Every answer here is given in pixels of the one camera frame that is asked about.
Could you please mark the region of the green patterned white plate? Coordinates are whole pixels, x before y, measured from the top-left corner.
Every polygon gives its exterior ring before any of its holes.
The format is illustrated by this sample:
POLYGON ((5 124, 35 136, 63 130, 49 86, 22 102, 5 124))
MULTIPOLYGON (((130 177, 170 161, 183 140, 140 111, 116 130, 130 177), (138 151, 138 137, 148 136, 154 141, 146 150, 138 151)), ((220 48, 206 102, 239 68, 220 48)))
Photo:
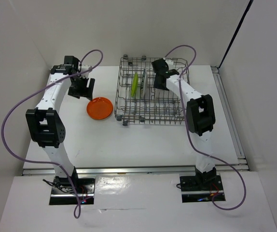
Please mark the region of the green patterned white plate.
POLYGON ((147 70, 143 70, 142 79, 141 79, 141 86, 140 86, 140 99, 144 99, 145 92, 148 84, 148 73, 147 70))

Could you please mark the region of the orange plate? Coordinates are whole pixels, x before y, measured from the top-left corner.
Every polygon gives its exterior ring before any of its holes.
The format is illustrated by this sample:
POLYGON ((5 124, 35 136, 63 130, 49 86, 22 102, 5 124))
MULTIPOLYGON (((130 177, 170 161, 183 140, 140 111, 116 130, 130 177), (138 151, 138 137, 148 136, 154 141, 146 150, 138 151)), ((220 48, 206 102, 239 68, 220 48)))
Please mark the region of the orange plate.
POLYGON ((97 97, 92 99, 87 107, 87 114, 95 120, 103 120, 111 115, 113 111, 113 105, 111 101, 104 97, 97 97))

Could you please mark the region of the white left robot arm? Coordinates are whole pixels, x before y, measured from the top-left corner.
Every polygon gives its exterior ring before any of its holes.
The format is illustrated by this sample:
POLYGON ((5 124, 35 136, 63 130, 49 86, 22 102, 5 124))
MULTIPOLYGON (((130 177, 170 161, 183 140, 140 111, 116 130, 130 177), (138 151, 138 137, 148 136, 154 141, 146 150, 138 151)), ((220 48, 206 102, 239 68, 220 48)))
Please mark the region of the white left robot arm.
POLYGON ((78 174, 70 162, 63 144, 66 128, 59 116, 64 96, 93 99, 95 80, 89 78, 89 67, 79 74, 80 61, 74 56, 65 56, 63 64, 50 70, 48 88, 34 109, 26 111, 26 119, 32 141, 47 153, 53 163, 55 178, 52 186, 69 193, 79 188, 78 174))

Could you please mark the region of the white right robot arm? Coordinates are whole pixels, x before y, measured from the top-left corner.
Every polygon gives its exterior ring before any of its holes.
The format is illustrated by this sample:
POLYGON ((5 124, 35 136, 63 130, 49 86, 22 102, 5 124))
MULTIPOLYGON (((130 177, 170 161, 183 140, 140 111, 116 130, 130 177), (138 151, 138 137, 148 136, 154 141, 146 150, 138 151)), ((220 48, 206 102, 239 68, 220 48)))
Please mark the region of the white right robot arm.
POLYGON ((196 91, 182 74, 171 69, 168 60, 161 58, 152 62, 155 72, 153 87, 170 90, 180 98, 190 145, 196 152, 195 175, 186 177, 177 185, 181 191, 207 191, 216 179, 216 168, 211 158, 211 132, 215 124, 212 97, 196 91))

